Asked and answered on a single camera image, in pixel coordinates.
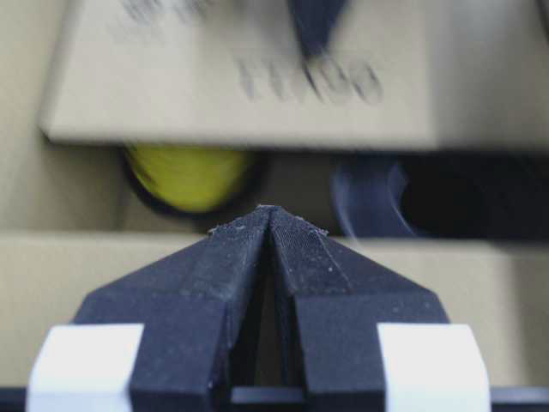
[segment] yellow tape roll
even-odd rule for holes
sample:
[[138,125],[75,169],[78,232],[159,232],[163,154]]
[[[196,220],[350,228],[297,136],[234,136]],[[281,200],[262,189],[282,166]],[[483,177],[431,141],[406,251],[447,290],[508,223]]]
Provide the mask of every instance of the yellow tape roll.
[[158,145],[129,146],[126,157],[146,191],[197,214],[217,209],[240,191],[254,160],[247,152]]

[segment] black plastic part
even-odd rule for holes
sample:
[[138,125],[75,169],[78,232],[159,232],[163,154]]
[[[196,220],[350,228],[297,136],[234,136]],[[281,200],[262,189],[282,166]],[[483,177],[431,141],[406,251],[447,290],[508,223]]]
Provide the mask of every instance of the black plastic part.
[[[253,382],[268,273],[277,281],[282,376],[294,389],[231,393]],[[276,207],[92,292],[75,317],[76,324],[145,324],[130,380],[138,412],[244,411],[254,403],[298,410],[296,388],[305,390],[309,411],[381,411],[379,322],[448,318],[433,292]]]
[[[0,389],[0,412],[24,412],[25,389]],[[230,412],[305,412],[306,396],[300,388],[236,387],[227,405]],[[493,412],[547,412],[549,388],[492,388]]]
[[315,411],[383,410],[377,323],[448,323],[437,296],[283,210],[270,227],[287,384]]
[[546,31],[546,38],[549,40],[549,1],[537,0],[540,8],[541,24]]
[[306,58],[325,53],[347,0],[288,0]]

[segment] white block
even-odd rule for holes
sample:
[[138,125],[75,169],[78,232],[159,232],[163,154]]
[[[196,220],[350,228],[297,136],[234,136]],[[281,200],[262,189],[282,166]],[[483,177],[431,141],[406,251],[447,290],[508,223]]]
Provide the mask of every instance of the white block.
[[143,324],[50,330],[27,391],[28,412],[131,412],[129,385]]
[[456,324],[379,324],[387,412],[490,412],[473,332]]

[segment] yellow object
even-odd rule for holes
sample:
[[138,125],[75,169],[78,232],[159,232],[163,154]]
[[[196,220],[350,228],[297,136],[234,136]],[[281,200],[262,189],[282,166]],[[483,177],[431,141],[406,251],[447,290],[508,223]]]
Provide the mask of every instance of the yellow object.
[[240,191],[254,160],[247,152],[159,145],[129,146],[126,157],[145,190],[190,213],[211,212]]

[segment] cardboard box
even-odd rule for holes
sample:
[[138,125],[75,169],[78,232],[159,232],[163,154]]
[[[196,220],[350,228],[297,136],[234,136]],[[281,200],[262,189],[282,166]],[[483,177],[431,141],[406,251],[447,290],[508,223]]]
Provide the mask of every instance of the cardboard box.
[[[52,146],[40,134],[39,101],[66,3],[4,0],[0,13],[7,62],[0,65],[0,386],[26,384],[46,331],[68,322],[87,292],[199,239],[186,223],[128,201],[116,150]],[[177,231],[187,234],[168,233]],[[453,321],[470,323],[493,385],[549,385],[546,248],[351,247],[432,288]]]
[[56,142],[547,149],[536,2],[350,0],[308,78],[286,1],[202,13],[72,2],[43,130]]

